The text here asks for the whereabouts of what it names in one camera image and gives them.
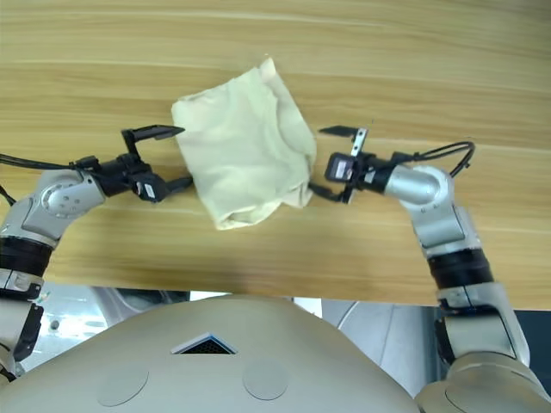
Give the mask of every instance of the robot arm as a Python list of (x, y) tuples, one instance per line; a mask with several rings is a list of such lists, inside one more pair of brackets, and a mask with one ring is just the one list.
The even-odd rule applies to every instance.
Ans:
[[(328, 132), (346, 134), (350, 129), (334, 126)], [(505, 289), (493, 279), (473, 221), (455, 203), (452, 175), (460, 169), (451, 175), (432, 166), (409, 168), (400, 159), (407, 162), (415, 156), (401, 153), (390, 161), (379, 159), (361, 152), (368, 130), (354, 132), (350, 155), (333, 154), (325, 172), (329, 181), (345, 183), (346, 189), (337, 196), (327, 196), (328, 190), (317, 185), (313, 190), (345, 203), (355, 190), (384, 194), (410, 215), (438, 287), (443, 313), (435, 323), (439, 353), (451, 365), (446, 381), (418, 395), (419, 405), (427, 413), (548, 411), (551, 399), (529, 370), (528, 343)], [(463, 166), (473, 155), (470, 145)]]
[(45, 171), (34, 193), (11, 206), (0, 226), (0, 380), (13, 380), (15, 362), (33, 351), (43, 309), (31, 300), (40, 294), (50, 255), (66, 228), (109, 196), (132, 190), (142, 200), (158, 202), (192, 183), (189, 177), (165, 182), (136, 149), (140, 140), (182, 131), (173, 126), (124, 130), (128, 153), (106, 163), (87, 157), (67, 169)]

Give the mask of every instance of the mesh grille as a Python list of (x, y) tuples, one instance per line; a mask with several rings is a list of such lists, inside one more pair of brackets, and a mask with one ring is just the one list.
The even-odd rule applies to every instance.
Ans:
[(227, 348), (220, 345), (218, 342), (209, 338), (204, 342), (196, 344), (192, 348), (188, 348), (185, 351), (182, 351), (180, 354), (233, 354)]

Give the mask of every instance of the beige cloth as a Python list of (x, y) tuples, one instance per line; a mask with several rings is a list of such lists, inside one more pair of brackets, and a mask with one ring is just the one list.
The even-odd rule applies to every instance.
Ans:
[(282, 203), (304, 207), (314, 136), (272, 59), (172, 106), (201, 201), (219, 230), (254, 225)]

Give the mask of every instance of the wood grain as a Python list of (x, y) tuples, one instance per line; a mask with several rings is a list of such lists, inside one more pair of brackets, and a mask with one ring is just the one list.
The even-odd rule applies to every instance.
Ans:
[[(381, 0), (34, 0), (0, 3), (0, 145), (66, 163), (121, 153), (123, 127), (170, 122), (179, 96), (274, 58), (312, 129), (375, 118), (367, 150), (478, 144), (456, 183), (520, 308), (551, 308), (551, 5)], [(314, 177), (348, 142), (319, 135)], [(143, 144), (163, 176), (174, 141)], [(451, 163), (440, 163), (449, 167)], [(0, 165), (15, 196), (37, 173)], [(0, 204), (0, 216), (6, 206)], [(406, 214), (359, 194), (215, 231), (194, 191), (130, 194), (76, 222), (48, 280), (117, 287), (434, 303)]]

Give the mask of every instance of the vent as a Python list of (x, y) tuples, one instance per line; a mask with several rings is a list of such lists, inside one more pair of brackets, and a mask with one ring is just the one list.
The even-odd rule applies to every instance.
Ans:
[(236, 351), (218, 337), (207, 333), (173, 348), (172, 354), (236, 354)]

